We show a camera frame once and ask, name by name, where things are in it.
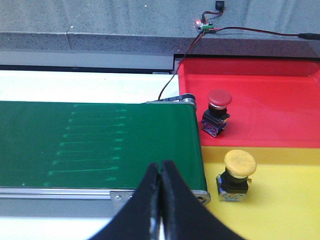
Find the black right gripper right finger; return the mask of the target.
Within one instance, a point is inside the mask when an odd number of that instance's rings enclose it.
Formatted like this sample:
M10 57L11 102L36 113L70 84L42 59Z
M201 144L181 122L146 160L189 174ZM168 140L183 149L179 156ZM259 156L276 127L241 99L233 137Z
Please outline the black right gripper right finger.
M166 240L242 240L191 192L175 163L161 165L161 204Z

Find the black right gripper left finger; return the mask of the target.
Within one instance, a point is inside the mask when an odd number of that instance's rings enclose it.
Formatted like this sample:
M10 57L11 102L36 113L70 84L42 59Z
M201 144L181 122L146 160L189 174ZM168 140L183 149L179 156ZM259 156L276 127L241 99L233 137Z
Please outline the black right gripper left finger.
M92 240L158 240L159 165L151 163L132 197Z

